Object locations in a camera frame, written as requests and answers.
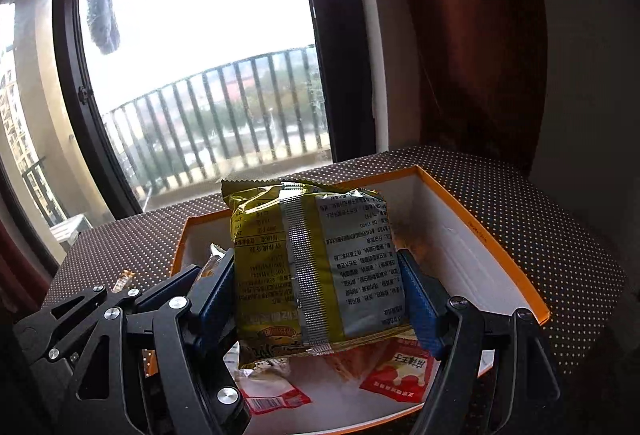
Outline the small red yellow candy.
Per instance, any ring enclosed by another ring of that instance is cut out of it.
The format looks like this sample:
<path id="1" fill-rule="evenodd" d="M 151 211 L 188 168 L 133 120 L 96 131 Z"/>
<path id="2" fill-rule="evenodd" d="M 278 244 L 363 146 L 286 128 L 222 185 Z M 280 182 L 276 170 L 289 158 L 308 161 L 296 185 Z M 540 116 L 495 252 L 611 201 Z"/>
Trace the small red yellow candy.
<path id="1" fill-rule="evenodd" d="M 134 276 L 136 273 L 129 269 L 122 270 L 119 273 L 114 285 L 111 288 L 111 292 L 113 294 L 122 293 L 122 291 L 127 291 L 131 287 L 132 281 L 134 281 Z"/>

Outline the white outdoor air conditioner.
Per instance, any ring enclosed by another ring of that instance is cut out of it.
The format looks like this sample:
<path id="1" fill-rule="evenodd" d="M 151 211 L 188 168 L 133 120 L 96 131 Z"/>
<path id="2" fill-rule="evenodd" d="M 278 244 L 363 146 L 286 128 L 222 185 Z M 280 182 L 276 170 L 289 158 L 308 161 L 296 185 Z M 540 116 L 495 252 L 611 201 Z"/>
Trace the white outdoor air conditioner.
<path id="1" fill-rule="evenodd" d="M 81 233 L 90 230 L 92 225 L 84 214 L 77 214 L 50 228 L 53 238 L 67 252 L 78 240 Z"/>

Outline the yellow green noodle packet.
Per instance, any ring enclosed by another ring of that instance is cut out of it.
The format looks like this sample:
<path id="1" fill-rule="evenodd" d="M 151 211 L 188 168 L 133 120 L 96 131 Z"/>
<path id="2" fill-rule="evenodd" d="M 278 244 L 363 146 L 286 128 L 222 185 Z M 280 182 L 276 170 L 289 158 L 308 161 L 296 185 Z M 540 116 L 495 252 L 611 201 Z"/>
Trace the yellow green noodle packet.
<path id="1" fill-rule="evenodd" d="M 226 180 L 240 365 L 324 356 L 408 329 L 387 203 L 369 189 Z"/>

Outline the orange clear snack pouch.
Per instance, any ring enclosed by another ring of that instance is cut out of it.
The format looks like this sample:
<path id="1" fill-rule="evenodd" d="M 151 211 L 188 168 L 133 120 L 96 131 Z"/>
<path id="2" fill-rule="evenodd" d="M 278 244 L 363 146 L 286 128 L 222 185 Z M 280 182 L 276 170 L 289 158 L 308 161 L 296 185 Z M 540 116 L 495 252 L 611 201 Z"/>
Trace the orange clear snack pouch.
<path id="1" fill-rule="evenodd" d="M 226 250 L 223 247 L 220 247 L 215 243 L 209 244 L 209 256 L 207 262 L 204 264 L 204 266 L 200 270 L 200 273 L 198 274 L 198 279 L 210 277 L 218 267 L 221 259 L 224 258 L 224 255 L 226 255 Z"/>

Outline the dark red curtain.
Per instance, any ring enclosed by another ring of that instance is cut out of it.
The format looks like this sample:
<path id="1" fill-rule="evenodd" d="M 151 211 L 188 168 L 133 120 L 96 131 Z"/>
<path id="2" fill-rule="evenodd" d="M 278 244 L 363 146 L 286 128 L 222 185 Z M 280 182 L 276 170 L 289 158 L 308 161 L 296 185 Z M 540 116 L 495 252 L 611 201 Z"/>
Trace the dark red curtain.
<path id="1" fill-rule="evenodd" d="M 546 100 L 544 0 L 407 0 L 422 142 L 533 166 Z"/>

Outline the brown polka dot tablecloth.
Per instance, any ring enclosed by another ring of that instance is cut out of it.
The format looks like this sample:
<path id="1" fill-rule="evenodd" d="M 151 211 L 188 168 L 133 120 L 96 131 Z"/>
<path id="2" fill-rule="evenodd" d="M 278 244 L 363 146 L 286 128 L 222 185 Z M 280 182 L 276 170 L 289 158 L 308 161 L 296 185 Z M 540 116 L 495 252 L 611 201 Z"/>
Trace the brown polka dot tablecloth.
<path id="1" fill-rule="evenodd" d="M 561 372 L 584 363 L 623 292 L 620 264 L 576 219 L 511 165 L 434 146 L 387 151 L 306 170 L 298 179 L 341 184 L 419 166 L 471 212 L 506 250 L 550 308 L 544 331 Z M 81 233 L 43 302 L 137 273 L 143 288 L 169 275 L 186 220 L 220 212 L 217 192 Z"/>

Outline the black window frame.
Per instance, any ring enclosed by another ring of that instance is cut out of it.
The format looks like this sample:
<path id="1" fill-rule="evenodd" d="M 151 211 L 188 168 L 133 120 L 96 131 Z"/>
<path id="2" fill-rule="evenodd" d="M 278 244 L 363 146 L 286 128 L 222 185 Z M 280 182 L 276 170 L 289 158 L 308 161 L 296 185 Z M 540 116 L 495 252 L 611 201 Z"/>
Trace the black window frame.
<path id="1" fill-rule="evenodd" d="M 92 228 L 211 192 L 142 207 L 101 116 L 179 80 L 271 51 L 316 47 L 331 160 L 373 151 L 346 135 L 346 106 L 371 92 L 361 0 L 113 0 L 119 47 L 92 42 L 87 0 L 1 0 L 1 177 L 26 257 L 46 277 L 67 252 L 50 228 Z"/>

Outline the red white snack packet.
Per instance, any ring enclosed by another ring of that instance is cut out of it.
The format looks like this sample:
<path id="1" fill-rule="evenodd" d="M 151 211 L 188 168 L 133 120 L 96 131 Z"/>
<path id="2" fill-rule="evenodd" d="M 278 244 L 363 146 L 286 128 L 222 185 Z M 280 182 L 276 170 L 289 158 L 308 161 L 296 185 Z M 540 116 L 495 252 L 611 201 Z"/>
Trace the red white snack packet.
<path id="1" fill-rule="evenodd" d="M 224 363 L 252 415 L 296 409 L 311 403 L 311 399 L 291 383 L 288 358 L 265 359 L 242 367 L 240 356 L 241 345 L 236 342 L 224 355 Z"/>

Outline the orange cardboard box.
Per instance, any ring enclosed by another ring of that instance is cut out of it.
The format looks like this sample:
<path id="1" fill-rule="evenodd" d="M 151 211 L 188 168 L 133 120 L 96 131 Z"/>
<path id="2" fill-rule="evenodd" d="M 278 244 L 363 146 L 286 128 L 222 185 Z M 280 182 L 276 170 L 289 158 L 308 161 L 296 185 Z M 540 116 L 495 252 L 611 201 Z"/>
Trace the orange cardboard box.
<path id="1" fill-rule="evenodd" d="M 480 311 L 510 315 L 518 308 L 531 311 L 542 327 L 550 311 L 523 271 L 503 247 L 480 225 L 464 206 L 423 169 L 406 168 L 397 173 L 345 182 L 342 189 L 369 189 L 387 203 L 388 219 L 396 254 L 409 251 L 422 273 L 439 280 L 449 295 L 469 299 Z M 211 233 L 214 243 L 232 250 L 231 212 L 191 218 L 186 235 Z M 196 254 L 194 264 L 202 268 L 208 256 Z M 386 344 L 393 337 L 418 340 L 410 325 L 386 340 L 350 348 L 332 355 L 290 357 L 290 381 L 311 403 L 296 409 L 282 409 L 252 415 L 244 433 L 250 434 L 336 434 L 368 429 L 403 415 L 420 415 L 422 403 L 398 403 L 360 389 Z M 440 362 L 436 360 L 429 392 Z M 491 372 L 495 380 L 494 353 L 484 351 L 480 376 Z"/>

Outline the black balcony railing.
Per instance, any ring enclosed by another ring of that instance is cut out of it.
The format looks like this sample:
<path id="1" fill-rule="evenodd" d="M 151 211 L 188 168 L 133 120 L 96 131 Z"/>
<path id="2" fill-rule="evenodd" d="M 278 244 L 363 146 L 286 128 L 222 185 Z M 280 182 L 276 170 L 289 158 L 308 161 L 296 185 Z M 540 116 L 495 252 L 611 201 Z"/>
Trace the black balcony railing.
<path id="1" fill-rule="evenodd" d="M 253 168 L 331 160 L 316 47 L 271 51 L 174 80 L 104 112 L 106 137 L 142 207 Z"/>

